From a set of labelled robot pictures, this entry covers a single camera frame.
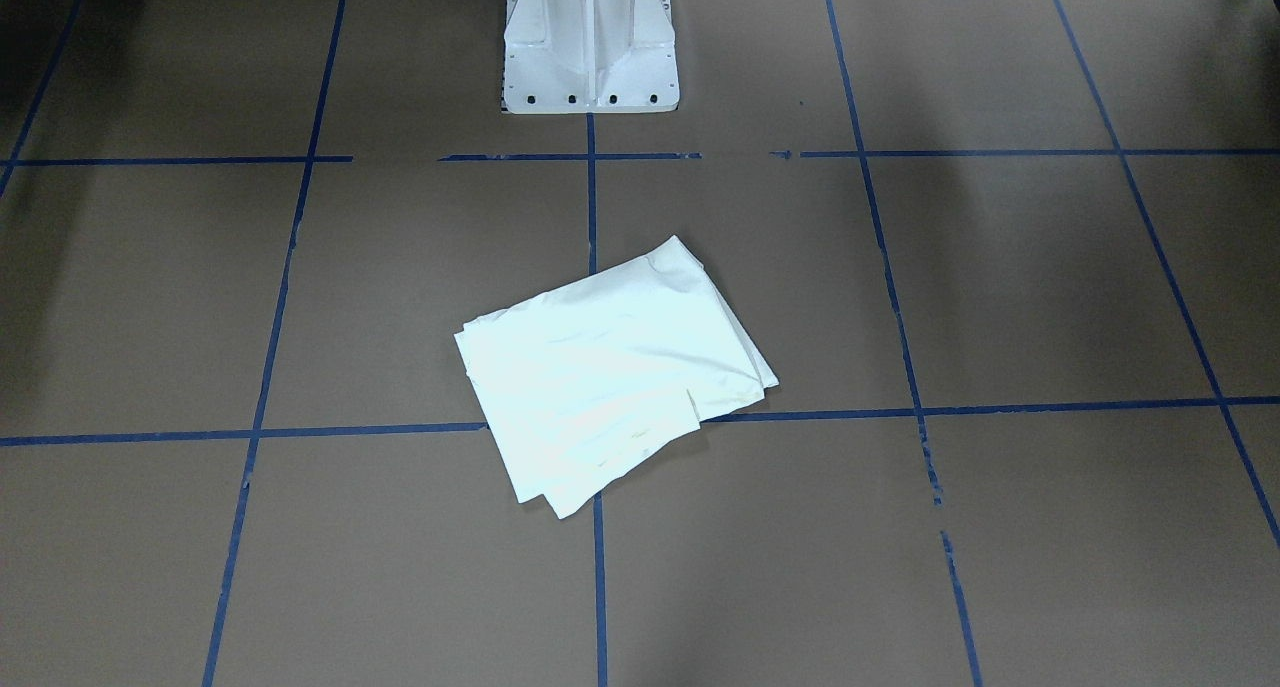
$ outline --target white bracket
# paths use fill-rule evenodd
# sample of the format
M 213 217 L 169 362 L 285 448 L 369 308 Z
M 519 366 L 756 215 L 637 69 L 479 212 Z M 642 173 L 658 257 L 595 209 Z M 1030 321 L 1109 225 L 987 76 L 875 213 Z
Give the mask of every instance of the white bracket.
M 507 0 L 502 105 L 515 114 L 668 113 L 671 0 Z

